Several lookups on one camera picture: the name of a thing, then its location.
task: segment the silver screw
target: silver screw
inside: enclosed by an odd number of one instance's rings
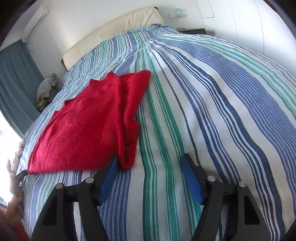
[[[86,183],[92,183],[94,181],[94,179],[92,177],[88,177],[86,179]]]
[[[245,187],[246,187],[246,183],[244,183],[244,182],[239,182],[239,185],[240,185],[242,188],[245,188]]]
[[[63,187],[63,184],[62,183],[58,183],[55,186],[56,189],[61,189],[62,187]]]
[[[210,181],[210,182],[214,182],[216,180],[216,178],[214,176],[208,176],[207,179]]]

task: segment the bright window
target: bright window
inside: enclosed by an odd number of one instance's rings
[[[0,196],[8,202],[12,194],[9,192],[9,175],[6,169],[7,159],[14,159],[18,143],[22,139],[14,132],[0,113]]]

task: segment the curtain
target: curtain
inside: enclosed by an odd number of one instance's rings
[[[21,138],[40,115],[36,92],[43,79],[21,40],[0,52],[0,111]]]

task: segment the blue gripper pad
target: blue gripper pad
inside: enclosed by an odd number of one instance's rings
[[[113,187],[113,183],[115,181],[116,175],[118,173],[118,157],[115,157],[111,167],[108,170],[102,184],[100,190],[100,197],[99,197],[99,206],[103,204],[108,199],[109,193]]]
[[[183,171],[187,185],[190,189],[193,200],[197,201],[200,205],[202,205],[204,198],[201,194],[200,184],[184,155],[181,157],[180,166]]]

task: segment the cream tufted headboard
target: cream tufted headboard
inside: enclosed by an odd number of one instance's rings
[[[143,7],[121,15],[92,31],[72,46],[63,55],[62,63],[69,70],[81,57],[93,50],[101,42],[133,28],[149,26],[153,23],[164,23],[155,6]]]

